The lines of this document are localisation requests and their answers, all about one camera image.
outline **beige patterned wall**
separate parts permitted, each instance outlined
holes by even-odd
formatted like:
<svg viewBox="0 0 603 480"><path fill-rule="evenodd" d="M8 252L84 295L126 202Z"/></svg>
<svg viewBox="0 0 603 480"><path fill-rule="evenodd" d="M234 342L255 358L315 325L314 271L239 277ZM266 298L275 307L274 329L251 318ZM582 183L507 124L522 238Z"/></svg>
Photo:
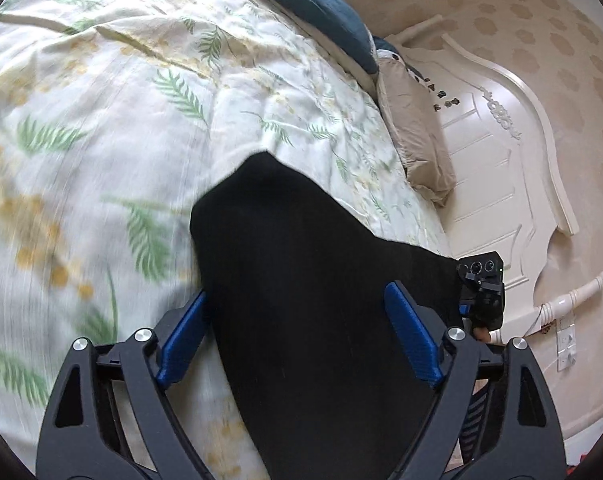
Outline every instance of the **beige patterned wall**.
<svg viewBox="0 0 603 480"><path fill-rule="evenodd" d="M520 76L550 117L559 169L581 232L555 234L536 301L582 285L603 270L603 32L566 0L347 0L374 34L396 33L436 13L439 30L411 46L441 48L448 32L467 50ZM557 372L553 331L531 338L565 430L603 415L603 299L577 315L577 364Z"/></svg>

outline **black cloth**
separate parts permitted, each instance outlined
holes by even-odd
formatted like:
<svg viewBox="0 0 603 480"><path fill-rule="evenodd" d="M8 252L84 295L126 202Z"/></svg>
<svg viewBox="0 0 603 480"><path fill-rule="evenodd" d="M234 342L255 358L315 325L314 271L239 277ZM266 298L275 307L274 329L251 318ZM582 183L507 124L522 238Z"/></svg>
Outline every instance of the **black cloth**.
<svg viewBox="0 0 603 480"><path fill-rule="evenodd" d="M462 326L456 260L375 237L268 153L193 208L219 352L272 480L385 480L429 412L383 306L401 280Z"/></svg>

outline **electrical outlet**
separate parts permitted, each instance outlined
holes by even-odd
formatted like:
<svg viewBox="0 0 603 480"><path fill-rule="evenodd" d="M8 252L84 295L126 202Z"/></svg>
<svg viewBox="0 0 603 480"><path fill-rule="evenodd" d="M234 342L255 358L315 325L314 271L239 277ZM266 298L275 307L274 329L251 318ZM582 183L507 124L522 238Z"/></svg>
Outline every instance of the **electrical outlet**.
<svg viewBox="0 0 603 480"><path fill-rule="evenodd" d="M557 352L565 350L569 346L575 344L575 326L570 325L568 328L557 332Z"/></svg>
<svg viewBox="0 0 603 480"><path fill-rule="evenodd" d="M570 368L577 362L577 346L572 345L559 352L557 356L557 371L560 372Z"/></svg>

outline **white headboard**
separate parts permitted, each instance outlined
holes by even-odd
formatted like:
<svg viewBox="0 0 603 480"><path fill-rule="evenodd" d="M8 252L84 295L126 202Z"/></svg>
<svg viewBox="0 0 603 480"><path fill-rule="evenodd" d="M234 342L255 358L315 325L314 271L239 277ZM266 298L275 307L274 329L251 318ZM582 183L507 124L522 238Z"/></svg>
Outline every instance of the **white headboard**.
<svg viewBox="0 0 603 480"><path fill-rule="evenodd" d="M400 47L397 36L387 38ZM457 186L440 210L453 256L498 251L504 260L503 339L521 336L539 317L533 292L558 228L578 232L564 190L550 121L515 74L464 50L447 34L444 50L401 48L406 62L435 85L433 104ZM445 95L438 97L438 92Z"/></svg>

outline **dark blue pillow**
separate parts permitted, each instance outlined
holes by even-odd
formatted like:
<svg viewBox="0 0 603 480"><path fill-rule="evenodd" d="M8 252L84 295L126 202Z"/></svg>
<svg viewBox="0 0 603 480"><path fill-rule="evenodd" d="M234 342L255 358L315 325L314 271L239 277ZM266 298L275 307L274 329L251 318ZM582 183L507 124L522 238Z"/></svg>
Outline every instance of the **dark blue pillow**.
<svg viewBox="0 0 603 480"><path fill-rule="evenodd" d="M399 51L396 49L395 45L389 43L383 38L380 38L379 36L373 36L373 41L375 42L375 48L377 50L389 50L390 52L399 54Z"/></svg>
<svg viewBox="0 0 603 480"><path fill-rule="evenodd" d="M377 73L368 30L359 14L343 0L275 0L318 28L369 74Z"/></svg>

